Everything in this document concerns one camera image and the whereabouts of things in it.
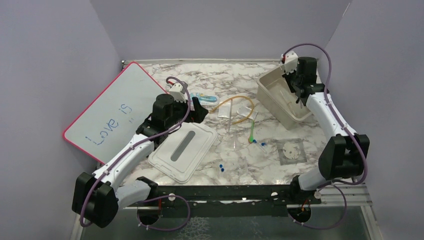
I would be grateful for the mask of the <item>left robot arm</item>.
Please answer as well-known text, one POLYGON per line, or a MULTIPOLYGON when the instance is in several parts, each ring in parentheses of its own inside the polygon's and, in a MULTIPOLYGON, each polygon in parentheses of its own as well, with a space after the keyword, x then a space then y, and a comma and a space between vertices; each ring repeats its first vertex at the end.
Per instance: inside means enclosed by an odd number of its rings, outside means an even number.
POLYGON ((100 228, 109 225, 120 207, 141 201, 152 205, 157 200, 157 184, 145 177, 134 188, 121 183, 139 162, 181 127, 200 124, 208 114, 197 97, 177 101, 171 94, 156 97, 151 114, 137 128, 127 145, 107 164, 93 173, 82 172, 74 187, 71 209, 79 214, 79 224, 100 228))

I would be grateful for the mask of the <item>beige plastic bin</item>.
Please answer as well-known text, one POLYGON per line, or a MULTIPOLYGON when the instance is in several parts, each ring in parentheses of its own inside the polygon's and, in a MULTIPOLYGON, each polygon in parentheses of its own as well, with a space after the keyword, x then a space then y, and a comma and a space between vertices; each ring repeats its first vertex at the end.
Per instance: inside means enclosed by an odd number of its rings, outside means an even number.
POLYGON ((289 131, 307 125, 319 127, 312 112, 304 105, 302 111, 297 114, 292 114, 289 110, 279 89, 286 91, 287 97, 292 102, 296 102, 297 98, 294 93, 290 92, 283 73, 284 71, 279 66, 275 66, 261 74, 256 80, 256 99, 289 131))

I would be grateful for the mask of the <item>green stirring stick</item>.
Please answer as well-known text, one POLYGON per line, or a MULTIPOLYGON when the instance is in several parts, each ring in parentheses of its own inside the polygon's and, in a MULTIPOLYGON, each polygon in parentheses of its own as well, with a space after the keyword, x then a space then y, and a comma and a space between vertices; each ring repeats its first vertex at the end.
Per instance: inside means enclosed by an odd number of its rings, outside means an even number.
POLYGON ((248 138, 248 142, 250 144, 253 143, 253 140, 255 140, 255 138, 254 138, 254 127, 255 127, 255 120, 252 119, 251 125, 250 125, 250 134, 249 134, 249 138, 248 138))

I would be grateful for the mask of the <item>tan rubber tubing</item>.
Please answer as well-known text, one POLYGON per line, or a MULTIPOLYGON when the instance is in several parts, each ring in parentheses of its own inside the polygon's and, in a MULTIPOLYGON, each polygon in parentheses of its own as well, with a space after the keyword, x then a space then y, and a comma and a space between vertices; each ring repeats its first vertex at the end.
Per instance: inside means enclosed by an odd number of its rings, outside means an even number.
POLYGON ((244 96, 244 95, 236 95, 236 96, 233 96, 233 97, 230 97, 230 98, 228 98, 228 99, 226 99, 226 100, 224 100, 223 102, 221 102, 220 104, 218 104, 217 106, 215 106, 213 109, 211 109, 208 113, 209 114, 212 114, 212 113, 214 113, 216 110, 218 110, 223 104, 225 104, 225 103, 227 103, 227 102, 230 102, 230 101, 232 101, 232 100, 234 100, 234 99, 245 99, 245 100, 247 100, 249 103, 250 103, 250 105, 251 105, 251 108, 250 108, 250 112, 249 112, 249 114, 247 115, 247 116, 245 116, 245 117, 243 117, 242 119, 240 119, 240 120, 238 120, 238 121, 235 121, 235 122, 233 122, 232 123, 232 125, 236 125, 236 124, 239 124, 239 123, 242 123, 242 122, 244 122, 244 121, 246 121, 252 114, 253 114, 253 112, 254 112, 254 110, 255 110, 255 104, 254 104, 254 102, 252 101, 252 99, 250 98, 250 97, 248 97, 248 96, 244 96))

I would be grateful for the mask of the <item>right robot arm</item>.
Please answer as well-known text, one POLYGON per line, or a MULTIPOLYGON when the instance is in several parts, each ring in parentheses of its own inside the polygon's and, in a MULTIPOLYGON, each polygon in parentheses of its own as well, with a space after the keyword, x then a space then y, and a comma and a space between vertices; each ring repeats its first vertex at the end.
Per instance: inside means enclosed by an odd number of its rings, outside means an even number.
POLYGON ((359 177, 356 184, 363 183, 368 173, 370 139, 349 126, 340 116, 327 86, 317 82, 317 59, 298 57, 292 52, 285 54, 281 62, 290 92, 295 94, 297 103, 312 112, 327 139, 317 167, 292 179, 289 199, 300 204, 316 190, 348 178, 359 177))

